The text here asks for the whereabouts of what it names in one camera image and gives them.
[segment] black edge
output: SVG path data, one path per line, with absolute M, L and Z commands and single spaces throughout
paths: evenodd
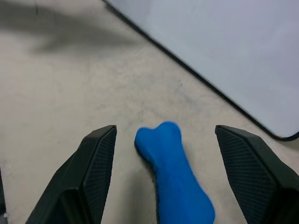
M 264 127 L 262 124 L 260 124 L 257 120 L 255 120 L 251 115 L 246 113 L 242 108 L 240 108 L 237 104 L 235 104 L 230 98 L 225 96 L 220 90 L 216 89 L 211 83 L 209 83 L 207 80 L 205 80 L 199 73 L 191 69 L 188 65 L 186 65 L 183 61 L 181 61 L 179 58 L 177 58 L 173 53 L 171 53 L 168 49 L 163 47 L 161 44 L 157 43 L 155 40 L 150 38 L 144 31 L 142 31 L 138 26 L 136 26 L 130 19 L 128 19 L 125 15 L 123 15 L 121 12 L 119 12 L 116 8 L 114 8 L 109 2 L 106 0 L 103 0 L 107 4 L 108 10 L 110 10 L 112 13 L 114 13 L 116 16 L 118 16 L 120 19 L 124 20 L 130 27 L 132 27 L 137 33 L 142 35 L 145 39 L 150 41 L 152 44 L 154 44 L 156 47 L 158 47 L 160 50 L 162 50 L 167 56 L 172 58 L 175 62 L 177 62 L 179 65 L 181 65 L 185 70 L 190 72 L 192 75 L 194 75 L 197 79 L 199 79 L 201 82 L 203 82 L 207 87 L 209 87 L 213 92 L 218 94 L 221 98 L 226 100 L 228 103 L 230 103 L 235 109 L 237 109 L 243 116 L 245 116 L 247 119 L 252 121 L 256 126 L 261 128 L 264 132 L 266 132 L 269 136 L 274 138 L 275 140 L 279 141 L 293 141 L 299 137 L 299 132 L 296 134 L 290 136 L 290 137 L 279 137 L 272 132 L 270 132 L 266 127 Z

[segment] textured gripper pad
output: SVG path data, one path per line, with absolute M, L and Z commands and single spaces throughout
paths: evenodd
M 248 224 L 295 223 L 297 174 L 259 136 L 227 126 L 217 126 L 215 132 L 229 184 Z
M 249 224 L 265 220 L 277 185 L 242 138 L 223 129 L 217 132 L 229 184 Z
M 116 128 L 100 140 L 84 179 L 83 191 L 94 223 L 102 220 L 110 185 L 115 139 Z

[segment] blue rubber toy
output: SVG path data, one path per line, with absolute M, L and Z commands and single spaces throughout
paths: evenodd
M 179 127 L 164 122 L 140 128 L 135 145 L 154 168 L 160 224 L 212 224 L 213 205 L 192 173 Z

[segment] white panel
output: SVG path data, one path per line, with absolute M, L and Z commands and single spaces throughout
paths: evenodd
M 299 132 L 298 1 L 108 2 L 273 134 Z

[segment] concrete floor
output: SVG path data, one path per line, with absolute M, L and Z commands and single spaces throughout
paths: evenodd
M 299 173 L 298 141 L 270 139 L 100 0 L 0 1 L 0 68 L 0 164 L 11 224 L 26 221 L 82 138 L 109 124 L 118 135 L 103 224 L 156 223 L 154 186 L 134 137 L 164 120 L 180 125 L 217 224 L 246 222 L 215 125 L 260 135 Z

